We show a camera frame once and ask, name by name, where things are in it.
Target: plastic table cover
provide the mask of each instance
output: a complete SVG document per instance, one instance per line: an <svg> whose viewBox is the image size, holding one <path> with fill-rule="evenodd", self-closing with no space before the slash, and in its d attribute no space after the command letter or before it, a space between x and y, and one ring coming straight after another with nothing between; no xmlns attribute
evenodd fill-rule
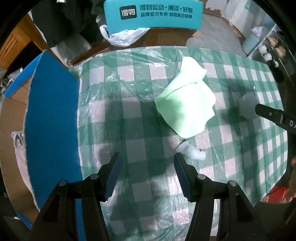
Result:
<svg viewBox="0 0 296 241"><path fill-rule="evenodd" d="M124 165L114 194L102 204L112 240L184 240L195 203L182 194L173 166L183 141L157 112L154 98L180 70L183 56L207 69L216 96L215 116L188 139L206 160L185 157L212 180L234 179L254 205L285 172L287 132L261 117L238 115L237 100L255 93L261 104L282 109L267 65L233 54L187 47L142 47L98 54L74 67L80 79L78 145L83 178L115 151ZM219 219L215 201L212 235Z"/></svg>

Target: folded cloth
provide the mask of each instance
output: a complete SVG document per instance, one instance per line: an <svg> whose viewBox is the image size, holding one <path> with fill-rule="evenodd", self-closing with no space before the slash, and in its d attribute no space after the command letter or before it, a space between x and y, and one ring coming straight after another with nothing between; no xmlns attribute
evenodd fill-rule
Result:
<svg viewBox="0 0 296 241"><path fill-rule="evenodd" d="M155 98L158 112L183 138L203 132L206 122L215 115L215 95L202 81L206 73L195 59L183 57L179 74Z"/></svg>
<svg viewBox="0 0 296 241"><path fill-rule="evenodd" d="M35 194L30 182L30 176L28 172L27 159L26 159L26 146L25 146L24 132L14 131L11 133L11 137L13 138L13 146L15 147L15 156L17 158L17 165L20 170L20 174L22 176L22 179L26 187L29 189L30 193L32 194L36 208L40 211L40 209L38 208L37 202L35 200Z"/></svg>

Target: metal bolt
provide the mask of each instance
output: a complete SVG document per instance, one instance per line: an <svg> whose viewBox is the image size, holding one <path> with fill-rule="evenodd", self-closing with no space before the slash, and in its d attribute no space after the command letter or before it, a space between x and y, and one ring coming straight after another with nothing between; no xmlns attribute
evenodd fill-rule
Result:
<svg viewBox="0 0 296 241"><path fill-rule="evenodd" d="M91 174L91 179L92 180L95 180L95 179L97 179L99 176L98 176L98 174L96 174L96 173L94 173L94 174Z"/></svg>
<svg viewBox="0 0 296 241"><path fill-rule="evenodd" d="M235 186L237 184L237 182L235 180L230 180L229 183L231 186Z"/></svg>
<svg viewBox="0 0 296 241"><path fill-rule="evenodd" d="M203 175L203 174L198 174L197 177L200 180L204 180L205 179L205 175Z"/></svg>
<svg viewBox="0 0 296 241"><path fill-rule="evenodd" d="M66 180L60 180L60 181L59 181L59 185L60 185L60 186L66 185L66 183L67 183Z"/></svg>

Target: trash bag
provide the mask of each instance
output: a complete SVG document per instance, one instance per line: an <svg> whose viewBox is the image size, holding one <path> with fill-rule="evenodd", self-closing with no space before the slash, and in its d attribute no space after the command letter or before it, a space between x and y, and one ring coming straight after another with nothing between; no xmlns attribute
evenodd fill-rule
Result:
<svg viewBox="0 0 296 241"><path fill-rule="evenodd" d="M150 28L138 28L135 30L124 30L115 34L108 34L107 25L101 25L102 36L112 45L118 47L127 47L141 38Z"/></svg>

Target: table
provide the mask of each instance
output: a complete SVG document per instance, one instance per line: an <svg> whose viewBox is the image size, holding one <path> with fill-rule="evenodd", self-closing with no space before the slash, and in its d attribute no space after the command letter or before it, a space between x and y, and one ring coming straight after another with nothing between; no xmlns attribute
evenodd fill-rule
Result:
<svg viewBox="0 0 296 241"><path fill-rule="evenodd" d="M115 151L124 165L113 196L102 203L112 240L183 240L194 203L184 198L173 167L179 137L156 111L154 98L180 70L183 56L208 70L204 82L216 96L215 116L188 139L206 160L186 157L212 180L234 179L254 205L284 174L287 132L258 117L238 115L237 100L254 92L261 104L282 109L268 66L216 50L141 47L101 53L75 67L80 79L78 146L83 178ZM215 201L212 234L218 226Z"/></svg>

